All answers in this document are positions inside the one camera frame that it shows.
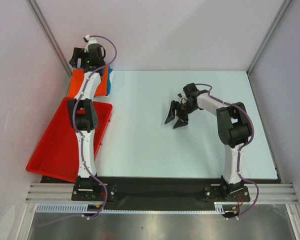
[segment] white wall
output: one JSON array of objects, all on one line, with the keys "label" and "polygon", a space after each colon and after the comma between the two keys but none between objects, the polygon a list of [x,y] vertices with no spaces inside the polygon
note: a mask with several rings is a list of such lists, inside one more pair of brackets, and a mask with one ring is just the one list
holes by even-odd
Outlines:
[{"label": "white wall", "polygon": [[300,0],[292,1],[251,83],[279,171],[293,183],[300,202]]},{"label": "white wall", "polygon": [[116,70],[246,71],[283,0],[37,2],[67,59],[97,34]]},{"label": "white wall", "polygon": [[0,216],[15,205],[19,220],[37,177],[26,165],[68,85],[27,1],[0,0]]}]

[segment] orange object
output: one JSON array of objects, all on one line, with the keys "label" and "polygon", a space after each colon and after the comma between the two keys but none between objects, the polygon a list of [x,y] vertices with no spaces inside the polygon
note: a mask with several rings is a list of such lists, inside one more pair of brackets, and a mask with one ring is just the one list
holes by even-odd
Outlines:
[{"label": "orange object", "polygon": [[[102,76],[102,80],[98,87],[95,90],[95,96],[106,96],[107,95],[107,87],[108,87],[108,71],[109,67],[106,66],[104,69],[104,74]],[[69,91],[68,91],[68,97],[74,98],[84,81],[85,72],[83,69],[74,69],[72,72],[72,77],[70,81]]]}]

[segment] black mounting bracket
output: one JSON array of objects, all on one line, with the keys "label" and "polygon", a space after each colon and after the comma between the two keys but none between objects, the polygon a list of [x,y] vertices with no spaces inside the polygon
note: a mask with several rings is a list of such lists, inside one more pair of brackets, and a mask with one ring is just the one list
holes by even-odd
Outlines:
[{"label": "black mounting bracket", "polygon": [[[107,201],[117,200],[117,186],[114,184],[106,185]],[[105,197],[104,188],[91,176],[83,178],[78,176],[72,190],[72,201],[103,201]]]},{"label": "black mounting bracket", "polygon": [[238,202],[239,195],[243,202],[250,202],[251,199],[247,186],[229,194],[224,194],[222,185],[208,185],[204,187],[204,200],[206,202]]}]

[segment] red plastic bin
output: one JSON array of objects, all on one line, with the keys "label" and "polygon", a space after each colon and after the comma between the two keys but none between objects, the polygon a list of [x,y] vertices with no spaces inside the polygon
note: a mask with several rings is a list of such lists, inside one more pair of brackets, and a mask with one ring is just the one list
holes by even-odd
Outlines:
[{"label": "red plastic bin", "polygon": [[[74,183],[79,169],[79,150],[75,130],[70,125],[67,107],[69,99],[72,98],[65,97],[62,100],[29,160],[26,170]],[[98,115],[93,143],[94,158],[96,158],[113,107],[103,102],[93,102],[93,105]]]}]

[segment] robotic arm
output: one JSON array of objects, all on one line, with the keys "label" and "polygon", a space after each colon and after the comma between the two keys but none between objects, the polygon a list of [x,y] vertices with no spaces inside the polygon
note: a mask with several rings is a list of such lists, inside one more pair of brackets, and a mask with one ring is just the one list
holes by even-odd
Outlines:
[{"label": "robotic arm", "polygon": [[[188,115],[193,111],[207,110],[217,118],[218,135],[225,145],[225,166],[221,176],[221,191],[224,198],[237,196],[243,188],[244,182],[240,177],[242,173],[242,161],[239,161],[238,154],[240,147],[248,142],[252,134],[251,126],[246,116],[233,106],[227,106],[213,98],[207,90],[198,90],[194,83],[190,83],[183,88],[183,92],[178,94],[180,101],[172,101],[165,124],[178,117],[173,128],[188,125]],[[246,111],[243,103],[234,105]]]},{"label": "robotic arm", "polygon": [[106,65],[104,60],[106,51],[95,38],[89,35],[84,38],[84,41],[87,43],[86,47],[75,47],[69,61],[73,68],[80,67],[84,69],[81,88],[74,99],[69,100],[67,103],[70,124],[76,131],[79,149],[78,177],[73,188],[74,194],[72,194],[72,200],[74,201],[93,200],[100,192],[99,183],[91,177],[90,173],[97,176],[94,158],[94,135],[98,125],[98,115],[93,104],[93,98],[101,82],[104,69],[94,71]]}]

